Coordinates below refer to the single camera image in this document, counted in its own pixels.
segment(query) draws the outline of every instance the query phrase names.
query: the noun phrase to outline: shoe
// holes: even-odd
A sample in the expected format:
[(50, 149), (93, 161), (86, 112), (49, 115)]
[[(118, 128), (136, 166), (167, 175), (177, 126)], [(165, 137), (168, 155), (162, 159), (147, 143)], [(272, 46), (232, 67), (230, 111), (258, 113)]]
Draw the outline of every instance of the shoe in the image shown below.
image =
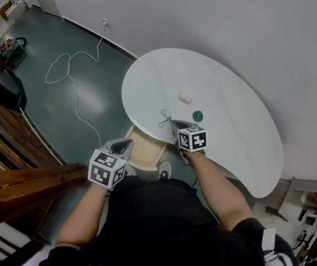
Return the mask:
[(163, 162), (158, 168), (158, 179), (168, 180), (172, 176), (172, 168), (169, 162)]
[(125, 176), (137, 176), (136, 171), (132, 166), (128, 166), (125, 172)]

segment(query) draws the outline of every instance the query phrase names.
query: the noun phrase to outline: black shirt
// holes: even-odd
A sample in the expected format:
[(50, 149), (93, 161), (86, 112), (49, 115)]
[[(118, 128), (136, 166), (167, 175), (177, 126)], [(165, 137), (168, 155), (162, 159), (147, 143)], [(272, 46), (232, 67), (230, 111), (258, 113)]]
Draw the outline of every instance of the black shirt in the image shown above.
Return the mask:
[[(102, 231), (86, 247), (55, 248), (40, 265), (259, 266), (264, 265), (263, 230), (250, 218), (225, 231), (196, 196), (176, 186), (149, 185), (110, 206)], [(290, 246), (279, 236), (275, 251), (296, 265)]]

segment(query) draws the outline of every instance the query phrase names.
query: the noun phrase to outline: white table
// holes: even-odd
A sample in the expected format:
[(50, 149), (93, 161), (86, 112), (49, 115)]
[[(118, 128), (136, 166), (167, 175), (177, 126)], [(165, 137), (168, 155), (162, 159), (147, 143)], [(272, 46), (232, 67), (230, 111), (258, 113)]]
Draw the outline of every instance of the white table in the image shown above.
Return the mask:
[[(179, 93), (193, 102), (180, 101)], [(255, 197), (265, 197), (277, 184), (283, 150), (273, 119), (257, 94), (220, 63), (184, 49), (154, 50), (127, 71), (122, 101), (139, 129), (171, 144), (175, 138), (170, 124), (158, 126), (165, 119), (160, 111), (189, 122), (194, 122), (194, 111), (202, 111), (198, 124), (208, 130), (207, 157), (234, 174)]]

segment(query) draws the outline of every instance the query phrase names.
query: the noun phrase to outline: white cable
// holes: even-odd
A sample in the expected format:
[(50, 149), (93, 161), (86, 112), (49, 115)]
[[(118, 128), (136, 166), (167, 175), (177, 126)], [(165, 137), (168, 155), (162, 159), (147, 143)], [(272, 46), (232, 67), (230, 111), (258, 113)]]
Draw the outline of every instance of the white cable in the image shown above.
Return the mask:
[[(96, 131), (97, 135), (98, 135), (98, 138), (99, 138), (99, 145), (100, 147), (102, 148), (102, 142), (101, 142), (101, 136), (99, 135), (98, 131), (96, 130), (95, 127), (93, 127), (92, 125), (90, 125), (88, 122), (84, 121), (79, 115), (78, 115), (78, 112), (77, 112), (77, 108), (78, 108), (78, 96), (77, 96), (77, 85), (76, 85), (76, 82), (75, 80), (70, 76), (70, 65), (71, 65), (71, 59), (73, 59), (77, 54), (80, 54), (80, 53), (83, 53), (83, 54), (86, 54), (88, 55), (89, 57), (91, 57), (93, 60), (95, 60), (97, 63), (99, 62), (99, 52), (98, 52), (98, 46), (100, 45), (100, 43), (102, 42), (102, 39), (103, 37), (101, 38), (101, 40), (99, 41), (99, 43), (97, 44), (97, 59), (95, 59), (94, 57), (92, 57), (91, 55), (89, 55), (88, 53), (86, 52), (82, 52), (82, 51), (79, 51), (79, 52), (76, 52), (74, 55), (70, 56), (70, 54), (68, 53), (63, 53), (62, 55), (60, 55), (56, 60), (55, 62), (50, 66), (49, 68), (49, 71), (47, 72), (47, 75), (45, 76), (45, 82), (47, 84), (55, 84), (55, 83), (58, 83), (58, 82), (61, 82), (62, 80), (65, 80), (67, 77), (69, 77), (75, 84), (75, 91), (76, 91), (76, 116), (79, 120), (81, 120), (82, 122), (86, 123), (88, 126), (90, 126), (94, 131)], [(50, 73), (50, 71), (52, 70), (53, 66), (55, 65), (55, 63), (64, 55), (67, 55), (69, 57), (69, 60), (68, 60), (68, 72), (67, 72), (67, 75), (60, 79), (60, 80), (57, 80), (57, 81), (53, 81), (53, 82), (48, 82), (47, 81), (47, 77)]]

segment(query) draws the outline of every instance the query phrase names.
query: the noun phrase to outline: small white object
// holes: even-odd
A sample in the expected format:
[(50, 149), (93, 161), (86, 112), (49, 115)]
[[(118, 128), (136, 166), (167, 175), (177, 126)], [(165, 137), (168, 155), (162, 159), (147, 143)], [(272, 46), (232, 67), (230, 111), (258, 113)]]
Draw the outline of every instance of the small white object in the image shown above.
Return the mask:
[(191, 104), (192, 101), (193, 101), (193, 99), (192, 99), (189, 95), (187, 95), (187, 94), (185, 94), (185, 93), (179, 93), (179, 94), (178, 94), (178, 99), (179, 99), (180, 101), (183, 101), (183, 102), (186, 103), (186, 104)]
[(178, 130), (178, 146), (189, 152), (196, 152), (208, 147), (207, 130), (196, 126)]
[(108, 21), (108, 19), (102, 18), (102, 22), (103, 22), (103, 26), (104, 26), (104, 27), (108, 27), (108, 28), (110, 27), (110, 26), (109, 26), (109, 21)]
[(114, 155), (95, 150), (88, 169), (89, 181), (111, 189), (124, 178), (128, 162)]
[(262, 237), (262, 250), (263, 251), (274, 250), (275, 231), (276, 231), (275, 228), (265, 229), (263, 231), (263, 237)]

